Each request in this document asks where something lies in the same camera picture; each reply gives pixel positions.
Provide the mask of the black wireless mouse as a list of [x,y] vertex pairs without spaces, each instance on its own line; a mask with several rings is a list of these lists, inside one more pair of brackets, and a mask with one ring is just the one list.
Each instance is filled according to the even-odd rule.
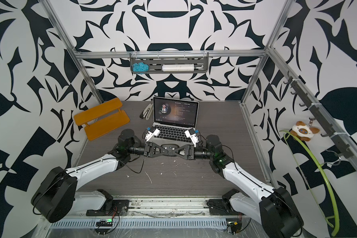
[[177,144],[163,144],[161,146],[169,152],[173,152],[179,148]]

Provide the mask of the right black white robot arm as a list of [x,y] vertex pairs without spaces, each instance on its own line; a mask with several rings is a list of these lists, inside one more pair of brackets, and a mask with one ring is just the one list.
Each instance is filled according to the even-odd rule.
[[226,207],[243,213],[258,222],[271,238],[291,238],[302,235],[304,221],[290,194],[282,187],[267,185],[228,155],[216,135],[206,138],[205,146],[167,146],[169,152],[184,159],[208,159],[214,173],[233,183],[238,189],[223,196]]

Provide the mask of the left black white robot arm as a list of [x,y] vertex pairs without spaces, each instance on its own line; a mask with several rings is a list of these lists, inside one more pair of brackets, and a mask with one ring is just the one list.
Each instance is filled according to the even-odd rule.
[[158,129],[147,129],[144,141],[131,129],[123,130],[118,143],[104,156],[69,169],[52,169],[33,195],[31,204],[38,214],[55,223],[68,214],[84,210],[112,210],[113,197],[104,190],[80,192],[85,184],[127,166],[131,155],[144,155],[150,140],[159,135]]

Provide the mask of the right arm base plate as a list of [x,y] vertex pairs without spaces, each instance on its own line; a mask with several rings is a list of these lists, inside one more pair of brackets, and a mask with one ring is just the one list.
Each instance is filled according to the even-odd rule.
[[219,215],[219,216],[226,216],[226,215],[242,215],[244,216],[244,213],[237,212],[233,210],[233,208],[230,206],[229,203],[225,202],[223,199],[209,199],[206,202],[206,205],[209,208],[210,215]]

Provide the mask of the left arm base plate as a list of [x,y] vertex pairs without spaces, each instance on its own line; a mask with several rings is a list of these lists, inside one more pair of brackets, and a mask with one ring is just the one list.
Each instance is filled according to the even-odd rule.
[[117,212],[120,216],[126,216],[129,210],[130,201],[127,199],[115,199],[110,202],[107,201],[99,210],[87,210],[86,216],[112,216]]

